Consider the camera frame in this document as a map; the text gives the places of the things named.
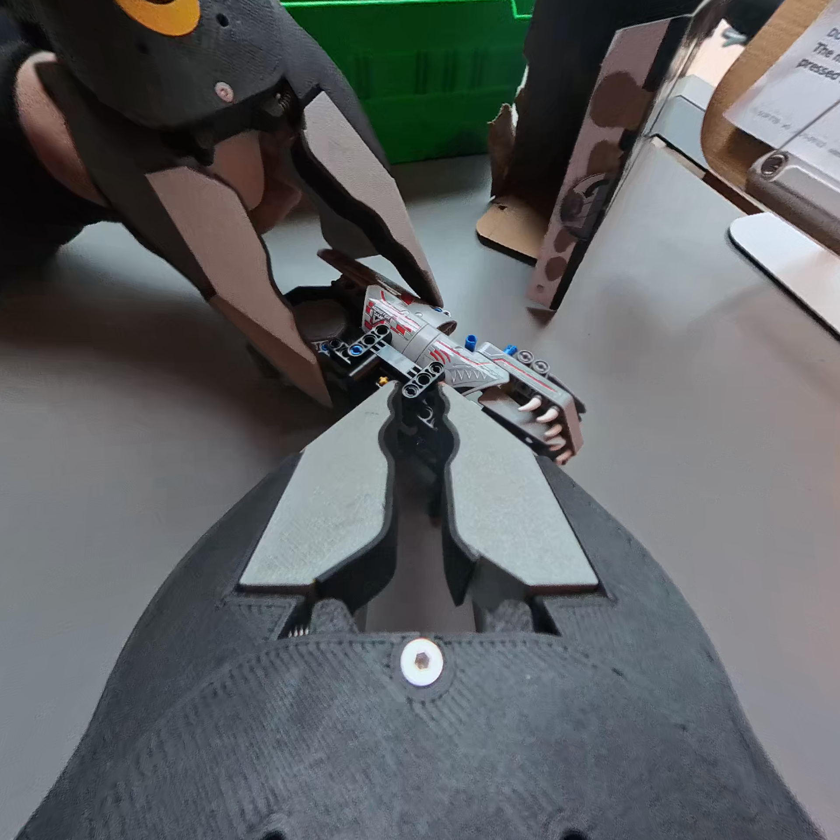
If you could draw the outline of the person's left forearm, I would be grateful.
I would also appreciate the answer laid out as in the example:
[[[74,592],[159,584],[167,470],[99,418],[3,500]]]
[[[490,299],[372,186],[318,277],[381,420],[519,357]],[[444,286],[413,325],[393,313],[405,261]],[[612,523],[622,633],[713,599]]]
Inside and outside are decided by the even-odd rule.
[[[55,60],[26,2],[2,2],[2,281],[44,265],[85,227],[117,221],[39,77]]]

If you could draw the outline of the green plastic bin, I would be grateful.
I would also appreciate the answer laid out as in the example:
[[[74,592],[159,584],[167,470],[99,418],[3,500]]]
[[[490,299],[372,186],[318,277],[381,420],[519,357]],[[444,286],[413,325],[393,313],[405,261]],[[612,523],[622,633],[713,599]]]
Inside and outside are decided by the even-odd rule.
[[[283,6],[341,69],[389,162],[487,152],[512,103],[533,1],[324,1]]]

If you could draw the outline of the white paper note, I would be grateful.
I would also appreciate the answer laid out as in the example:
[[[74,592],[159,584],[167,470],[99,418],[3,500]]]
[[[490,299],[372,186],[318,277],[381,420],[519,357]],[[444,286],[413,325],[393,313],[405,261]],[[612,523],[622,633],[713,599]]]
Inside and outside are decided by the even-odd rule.
[[[726,112],[743,133],[824,169],[839,157],[839,2]]]

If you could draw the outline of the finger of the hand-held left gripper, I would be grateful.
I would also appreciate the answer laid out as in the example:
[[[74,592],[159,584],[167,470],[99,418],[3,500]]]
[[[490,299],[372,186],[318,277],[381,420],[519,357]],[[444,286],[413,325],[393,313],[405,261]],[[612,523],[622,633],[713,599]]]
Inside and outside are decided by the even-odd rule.
[[[291,384],[331,408],[316,354],[276,288],[265,244],[236,191],[187,166],[146,178],[209,281],[211,305]]]
[[[355,259],[382,256],[419,298],[444,306],[403,195],[352,89],[308,92],[290,161],[334,249]]]

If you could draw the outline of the dark cardboard lego box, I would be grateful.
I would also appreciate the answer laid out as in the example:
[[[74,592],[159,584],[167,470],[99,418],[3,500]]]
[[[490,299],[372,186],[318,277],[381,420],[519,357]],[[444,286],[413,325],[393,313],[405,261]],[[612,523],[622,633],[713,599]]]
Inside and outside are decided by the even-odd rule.
[[[489,124],[476,232],[534,262],[529,306],[555,311],[639,144],[727,2],[539,1],[512,103]]]

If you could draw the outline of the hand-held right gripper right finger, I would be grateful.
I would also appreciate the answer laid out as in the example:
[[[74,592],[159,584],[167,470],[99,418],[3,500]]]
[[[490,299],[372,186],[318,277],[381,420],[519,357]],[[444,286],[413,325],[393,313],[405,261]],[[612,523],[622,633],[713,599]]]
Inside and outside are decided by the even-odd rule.
[[[439,394],[444,575],[454,603],[596,592],[599,578],[546,476],[554,463],[453,388]]]

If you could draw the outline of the person's left hand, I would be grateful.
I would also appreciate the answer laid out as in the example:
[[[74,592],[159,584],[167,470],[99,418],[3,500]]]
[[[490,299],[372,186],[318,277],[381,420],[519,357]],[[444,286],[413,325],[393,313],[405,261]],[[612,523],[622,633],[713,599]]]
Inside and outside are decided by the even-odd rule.
[[[42,167],[71,193],[106,206],[93,184],[67,127],[38,75],[41,65],[54,65],[53,53],[39,51],[17,70],[14,104],[20,127]],[[243,200],[259,234],[285,218],[301,199],[300,190],[287,178],[281,152],[289,139],[281,133],[241,133],[218,145],[211,173],[233,187]]]

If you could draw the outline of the grey red lego vehicle model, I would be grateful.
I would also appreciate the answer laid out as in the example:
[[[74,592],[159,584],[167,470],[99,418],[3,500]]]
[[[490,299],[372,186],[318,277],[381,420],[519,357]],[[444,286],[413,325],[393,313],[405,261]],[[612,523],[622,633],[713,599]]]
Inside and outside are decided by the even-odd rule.
[[[397,383],[389,449],[417,458],[433,473],[440,496],[446,457],[441,387],[477,404],[555,468],[579,453],[585,408],[548,362],[473,335],[460,343],[447,310],[334,249],[318,255],[338,278],[326,287],[293,288],[286,303],[316,354],[329,394],[352,411],[377,389]]]

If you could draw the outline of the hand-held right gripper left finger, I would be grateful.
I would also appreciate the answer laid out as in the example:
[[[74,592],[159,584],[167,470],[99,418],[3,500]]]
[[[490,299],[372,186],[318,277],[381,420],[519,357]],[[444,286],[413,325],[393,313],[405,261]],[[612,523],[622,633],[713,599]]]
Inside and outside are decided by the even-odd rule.
[[[396,568],[398,384],[390,382],[310,442],[238,580],[247,594],[333,599],[362,610]]]

